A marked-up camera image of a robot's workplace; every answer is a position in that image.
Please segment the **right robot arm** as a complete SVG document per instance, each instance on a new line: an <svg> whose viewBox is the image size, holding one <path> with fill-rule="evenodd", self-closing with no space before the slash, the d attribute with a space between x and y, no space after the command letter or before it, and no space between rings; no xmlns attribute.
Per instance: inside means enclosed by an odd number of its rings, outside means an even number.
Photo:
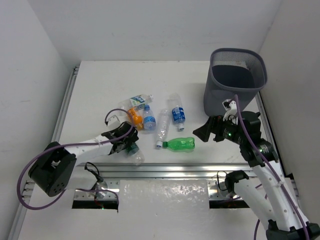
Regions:
<svg viewBox="0 0 320 240"><path fill-rule="evenodd" d="M303 214L293 194L288 190L279 157L273 145L261 137L259 112L243 111L238 122L211 116L195 129L193 134L208 142L229 140L239 145L240 153L260 180L263 196L243 170L225 176L229 193L240 196L258 217L269 240L315 240L320 236L320 226Z"/></svg>

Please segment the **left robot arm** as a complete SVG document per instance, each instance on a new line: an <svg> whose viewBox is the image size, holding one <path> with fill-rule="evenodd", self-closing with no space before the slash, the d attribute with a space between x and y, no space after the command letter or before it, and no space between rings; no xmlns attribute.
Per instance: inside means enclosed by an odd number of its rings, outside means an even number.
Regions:
<svg viewBox="0 0 320 240"><path fill-rule="evenodd" d="M74 167L101 156L119 153L139 139L138 130L128 121L97 137L80 142L50 143L28 171L28 176L49 196L63 192Z"/></svg>

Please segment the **green plastic bottle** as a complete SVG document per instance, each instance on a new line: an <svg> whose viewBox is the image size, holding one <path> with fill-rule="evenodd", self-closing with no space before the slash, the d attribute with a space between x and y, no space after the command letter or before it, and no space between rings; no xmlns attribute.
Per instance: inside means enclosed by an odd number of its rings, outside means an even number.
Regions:
<svg viewBox="0 0 320 240"><path fill-rule="evenodd" d="M195 149L194 137L179 137L164 141L162 147L172 152L191 152Z"/></svg>

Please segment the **orange plastic bottle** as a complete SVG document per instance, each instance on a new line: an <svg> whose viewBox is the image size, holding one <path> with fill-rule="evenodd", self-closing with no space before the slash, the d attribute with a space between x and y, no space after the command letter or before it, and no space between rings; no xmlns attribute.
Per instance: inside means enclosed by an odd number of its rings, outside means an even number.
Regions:
<svg viewBox="0 0 320 240"><path fill-rule="evenodd" d="M135 110L135 108L130 108L128 111L128 119L131 121L131 123L137 128L138 131L141 131L144 129L143 126L143 118L140 115L138 110Z"/></svg>

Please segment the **green white label bottle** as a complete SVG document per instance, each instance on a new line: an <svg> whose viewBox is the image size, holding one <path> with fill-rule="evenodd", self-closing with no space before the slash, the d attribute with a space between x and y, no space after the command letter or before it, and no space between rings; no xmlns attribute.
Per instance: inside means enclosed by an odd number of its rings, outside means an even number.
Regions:
<svg viewBox="0 0 320 240"><path fill-rule="evenodd" d="M143 109L145 105L149 105L153 100L154 97L152 94L140 94L121 101L118 107L126 111L130 109L138 111Z"/></svg>

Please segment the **light blue label bottle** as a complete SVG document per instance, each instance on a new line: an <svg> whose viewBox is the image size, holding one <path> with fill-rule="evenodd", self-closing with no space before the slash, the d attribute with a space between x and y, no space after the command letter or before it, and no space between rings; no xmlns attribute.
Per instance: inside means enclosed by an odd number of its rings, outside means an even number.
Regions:
<svg viewBox="0 0 320 240"><path fill-rule="evenodd" d="M148 104L143 109L143 127L146 131L154 131L156 129L156 118Z"/></svg>

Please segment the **clear bottle dark green cap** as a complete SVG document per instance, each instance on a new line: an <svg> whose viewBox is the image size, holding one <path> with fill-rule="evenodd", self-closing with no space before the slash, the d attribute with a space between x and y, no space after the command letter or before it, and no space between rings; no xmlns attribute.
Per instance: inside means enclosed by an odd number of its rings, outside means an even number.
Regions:
<svg viewBox="0 0 320 240"><path fill-rule="evenodd" d="M145 156L136 143L132 143L125 149L127 158L136 166L141 165L145 161Z"/></svg>

